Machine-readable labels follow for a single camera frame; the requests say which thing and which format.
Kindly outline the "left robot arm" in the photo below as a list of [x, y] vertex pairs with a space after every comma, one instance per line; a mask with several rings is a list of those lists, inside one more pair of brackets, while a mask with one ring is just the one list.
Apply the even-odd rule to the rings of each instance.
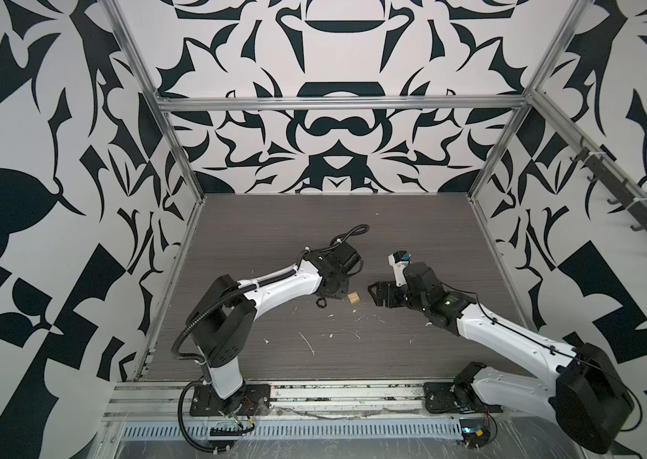
[[305, 251], [294, 264], [262, 277], [218, 277], [187, 317], [172, 344], [172, 357], [202, 366], [205, 382], [221, 401], [239, 398], [245, 386], [239, 354], [256, 319], [303, 296], [315, 296], [319, 308], [330, 299], [344, 299], [350, 279], [363, 266], [350, 244], [336, 241]]

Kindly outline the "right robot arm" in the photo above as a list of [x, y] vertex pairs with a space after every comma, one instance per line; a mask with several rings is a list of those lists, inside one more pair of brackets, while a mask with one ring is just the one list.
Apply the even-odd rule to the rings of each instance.
[[474, 292], [447, 285], [428, 265], [397, 262], [394, 279], [369, 285], [374, 303], [422, 313], [436, 328], [479, 343], [526, 376], [471, 363], [455, 378], [485, 405], [501, 405], [555, 423], [587, 451], [605, 454], [635, 410], [634, 395], [608, 354], [584, 343], [544, 337], [489, 310]]

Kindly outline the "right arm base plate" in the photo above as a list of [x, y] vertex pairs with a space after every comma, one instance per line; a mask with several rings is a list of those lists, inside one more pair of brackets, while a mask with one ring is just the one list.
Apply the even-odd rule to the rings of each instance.
[[424, 407], [431, 414], [503, 413], [500, 405], [487, 405], [468, 384], [425, 382]]

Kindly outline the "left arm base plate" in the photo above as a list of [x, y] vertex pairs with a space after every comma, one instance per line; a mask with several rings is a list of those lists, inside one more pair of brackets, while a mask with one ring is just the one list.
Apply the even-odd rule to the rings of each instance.
[[252, 416], [270, 407], [269, 384], [244, 384], [227, 399], [221, 399], [210, 384], [196, 386], [190, 407], [192, 417]]

